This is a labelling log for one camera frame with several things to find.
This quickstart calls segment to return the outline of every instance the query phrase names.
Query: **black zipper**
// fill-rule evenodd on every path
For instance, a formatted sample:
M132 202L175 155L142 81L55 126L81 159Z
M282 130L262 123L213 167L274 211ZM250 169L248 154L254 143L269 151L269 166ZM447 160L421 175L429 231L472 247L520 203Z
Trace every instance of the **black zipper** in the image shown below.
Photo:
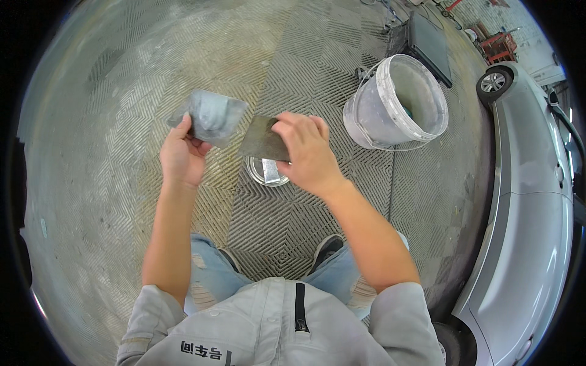
M301 282L295 284L295 331L309 333L305 321L305 284Z

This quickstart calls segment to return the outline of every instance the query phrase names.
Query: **finger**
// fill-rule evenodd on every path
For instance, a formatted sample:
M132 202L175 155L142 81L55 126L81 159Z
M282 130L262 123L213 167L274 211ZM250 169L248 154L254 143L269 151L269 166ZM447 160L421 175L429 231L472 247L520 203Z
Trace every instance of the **finger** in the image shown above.
M296 129L299 130L302 140L305 140L306 136L319 136L319 131L315 126L315 123L307 118L306 115L285 112L283 117L284 120L289 121Z
M281 137L289 151L289 156L294 155L297 149L301 147L302 141L299 132L291 124L279 121L271 127L271 130Z
M206 156L207 152L212 148L212 144L209 142L202 142L198 147L197 151L201 156Z
M319 135L322 137L322 139L324 139L326 142L329 141L329 127L326 124L326 122L323 120L323 118L314 116L314 115L310 115L309 119L311 119L314 123L315 126L318 128L319 131Z
M192 144L193 146L195 146L196 148L197 148L199 145L201 145L201 144L202 144L202 142L203 142L203 141L201 141L200 139L198 139L198 138L195 138L195 137L191 139L191 144Z
M276 163L277 163L277 170L282 175L289 178L289 173L291 172L291 165L288 162L276 161Z
M199 156L199 150L197 147L193 146L189 141L187 141L187 148L189 149L189 153L191 155Z
M181 120L181 123L178 124L177 127L171 129L169 136L173 136L177 139L185 138L190 128L191 117L189 116L189 113L185 112L185 114L183 115L183 119Z

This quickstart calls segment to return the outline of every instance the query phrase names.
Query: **hand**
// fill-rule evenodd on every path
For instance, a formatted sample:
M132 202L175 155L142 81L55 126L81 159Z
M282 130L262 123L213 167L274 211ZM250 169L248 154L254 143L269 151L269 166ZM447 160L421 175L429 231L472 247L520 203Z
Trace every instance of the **hand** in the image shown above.
M188 136L190 128L191 117L186 113L181 123L171 129L161 146L159 159L163 167L164 184L179 183L196 188L202 182L205 156L212 146Z
M272 130L289 150L291 164L277 162L278 170L302 189L325 199L346 179L328 144L328 125L316 116L283 112Z

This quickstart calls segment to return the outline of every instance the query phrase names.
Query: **car wheel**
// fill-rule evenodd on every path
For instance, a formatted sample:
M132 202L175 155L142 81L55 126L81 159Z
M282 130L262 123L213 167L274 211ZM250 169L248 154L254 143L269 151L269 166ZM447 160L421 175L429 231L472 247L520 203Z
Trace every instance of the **car wheel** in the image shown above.
M462 347L458 332L443 323L433 323L446 366L458 366L462 358Z
M513 77L504 69L494 67L480 77L476 93L484 104L490 104L500 97L513 83Z

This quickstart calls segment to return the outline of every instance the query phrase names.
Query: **gray work jacket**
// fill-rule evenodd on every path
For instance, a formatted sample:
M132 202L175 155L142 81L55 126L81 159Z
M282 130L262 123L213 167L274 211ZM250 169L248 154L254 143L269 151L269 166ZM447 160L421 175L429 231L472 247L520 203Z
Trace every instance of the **gray work jacket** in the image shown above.
M443 365L423 289L399 283L374 300L367 328L340 300L300 281L267 278L183 318L144 286L117 365Z

